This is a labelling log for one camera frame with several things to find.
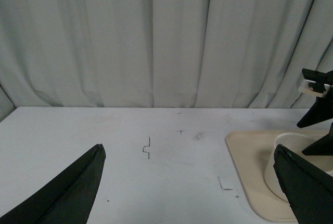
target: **table surface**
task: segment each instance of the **table surface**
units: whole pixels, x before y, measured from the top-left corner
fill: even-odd
[[[305,113],[19,107],[0,123],[0,216],[102,143],[107,158],[88,223],[269,223],[249,206],[225,137],[297,129]]]

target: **white curtain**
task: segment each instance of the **white curtain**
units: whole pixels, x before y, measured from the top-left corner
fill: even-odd
[[[301,69],[333,70],[332,0],[0,0],[0,21],[16,107],[305,108]]]

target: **smudge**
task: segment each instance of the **smudge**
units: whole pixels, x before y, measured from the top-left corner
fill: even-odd
[[[200,133],[196,134],[196,136],[194,137],[194,139],[195,140],[200,140],[203,137],[204,137],[203,132],[200,132]]]

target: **black plastic part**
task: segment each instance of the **black plastic part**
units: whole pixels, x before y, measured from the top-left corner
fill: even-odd
[[[314,81],[314,82],[324,80],[325,84],[333,85],[333,76],[328,76],[327,73],[319,72],[319,71],[313,71],[313,70],[303,68],[302,69],[302,74],[303,74],[303,77],[306,80],[310,80],[310,81]]]
[[[86,224],[101,180],[105,150],[97,144],[0,218],[0,224]]]
[[[302,153],[304,155],[333,155],[333,123],[327,135],[305,148]]]
[[[323,122],[333,118],[333,89],[325,98],[316,97],[316,102],[312,105],[304,117],[297,123],[299,128],[308,127],[313,124]]]
[[[333,223],[333,177],[281,144],[274,169],[299,224]]]

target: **pen mark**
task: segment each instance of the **pen mark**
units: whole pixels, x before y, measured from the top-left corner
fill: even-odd
[[[221,189],[222,189],[223,191],[230,191],[230,190],[234,190],[234,189],[224,189],[224,188],[222,187],[221,179],[220,179],[220,177],[219,177],[219,176],[217,177],[217,179],[219,180],[220,187],[221,187]]]
[[[223,187],[222,187],[222,184],[221,184],[221,179],[220,179],[220,177],[218,176],[217,179],[219,180],[220,187],[221,187],[221,189],[223,190]]]
[[[149,159],[149,158],[150,158],[150,152],[145,151],[145,148],[146,148],[146,147],[150,147],[150,137],[149,137],[149,145],[144,146],[143,149],[142,149],[142,152],[148,154],[148,159]]]

